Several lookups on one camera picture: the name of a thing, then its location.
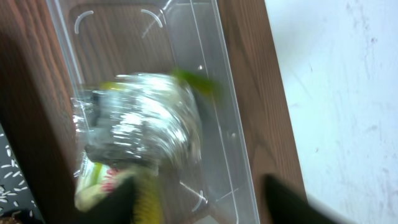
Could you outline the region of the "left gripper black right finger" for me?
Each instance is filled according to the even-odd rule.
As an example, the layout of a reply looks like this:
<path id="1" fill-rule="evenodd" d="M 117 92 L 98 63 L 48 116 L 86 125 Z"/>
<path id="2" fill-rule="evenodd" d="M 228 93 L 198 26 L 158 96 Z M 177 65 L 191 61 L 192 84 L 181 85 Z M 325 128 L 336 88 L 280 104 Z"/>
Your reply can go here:
<path id="1" fill-rule="evenodd" d="M 273 223 L 337 224 L 272 174 L 262 176 L 262 202 Z"/>

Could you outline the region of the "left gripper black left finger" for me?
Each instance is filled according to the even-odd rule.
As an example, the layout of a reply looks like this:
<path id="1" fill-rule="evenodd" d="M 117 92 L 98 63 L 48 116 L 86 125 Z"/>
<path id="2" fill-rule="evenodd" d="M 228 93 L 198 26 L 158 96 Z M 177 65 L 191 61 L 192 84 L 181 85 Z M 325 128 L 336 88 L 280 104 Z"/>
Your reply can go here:
<path id="1" fill-rule="evenodd" d="M 104 200 L 81 215 L 79 224 L 130 224 L 137 199 L 137 186 L 133 177 L 126 179 Z"/>

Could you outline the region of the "silver green snack wrapper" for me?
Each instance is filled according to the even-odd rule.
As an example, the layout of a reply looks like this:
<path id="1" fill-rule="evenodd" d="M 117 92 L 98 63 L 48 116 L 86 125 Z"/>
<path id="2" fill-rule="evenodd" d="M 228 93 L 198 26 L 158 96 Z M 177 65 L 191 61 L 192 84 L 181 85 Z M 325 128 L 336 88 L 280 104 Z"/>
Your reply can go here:
<path id="1" fill-rule="evenodd" d="M 181 69 L 118 75 L 77 89 L 80 217 L 133 177 L 138 195 L 131 223 L 211 221 L 199 104 L 217 92 L 215 81 Z"/>

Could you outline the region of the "pile of white rice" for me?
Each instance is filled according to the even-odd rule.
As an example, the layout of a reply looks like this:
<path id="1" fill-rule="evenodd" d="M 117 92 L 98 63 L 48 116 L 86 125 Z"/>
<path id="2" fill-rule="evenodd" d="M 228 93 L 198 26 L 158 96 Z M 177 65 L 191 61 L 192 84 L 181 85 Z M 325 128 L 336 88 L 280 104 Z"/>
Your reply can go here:
<path id="1" fill-rule="evenodd" d="M 35 218 L 36 204 L 11 146 L 1 146 L 1 216 Z"/>

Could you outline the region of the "brown food scrap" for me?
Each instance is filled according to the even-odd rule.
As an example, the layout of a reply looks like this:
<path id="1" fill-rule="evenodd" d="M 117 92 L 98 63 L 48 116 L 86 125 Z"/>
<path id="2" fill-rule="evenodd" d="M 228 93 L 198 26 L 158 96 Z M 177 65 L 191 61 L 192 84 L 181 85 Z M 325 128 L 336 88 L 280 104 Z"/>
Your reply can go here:
<path id="1" fill-rule="evenodd" d="M 0 218 L 0 224 L 20 224 L 20 222 L 13 217 Z"/>

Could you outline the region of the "black waste tray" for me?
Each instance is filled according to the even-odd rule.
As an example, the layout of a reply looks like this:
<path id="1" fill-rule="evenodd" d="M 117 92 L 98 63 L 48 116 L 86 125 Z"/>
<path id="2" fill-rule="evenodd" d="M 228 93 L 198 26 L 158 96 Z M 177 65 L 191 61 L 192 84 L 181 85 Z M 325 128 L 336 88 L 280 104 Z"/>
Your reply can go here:
<path id="1" fill-rule="evenodd" d="M 43 223 L 44 219 L 12 146 L 1 129 L 1 223 Z"/>

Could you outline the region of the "clear plastic bin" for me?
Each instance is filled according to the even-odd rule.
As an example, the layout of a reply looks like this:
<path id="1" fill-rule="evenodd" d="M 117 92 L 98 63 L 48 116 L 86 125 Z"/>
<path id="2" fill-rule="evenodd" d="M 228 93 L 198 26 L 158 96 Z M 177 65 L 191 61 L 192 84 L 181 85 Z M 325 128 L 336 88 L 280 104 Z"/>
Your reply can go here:
<path id="1" fill-rule="evenodd" d="M 254 187 L 216 1 L 48 2 L 73 94 L 118 75 L 181 69 L 215 81 L 200 98 L 205 223 L 258 223 Z"/>

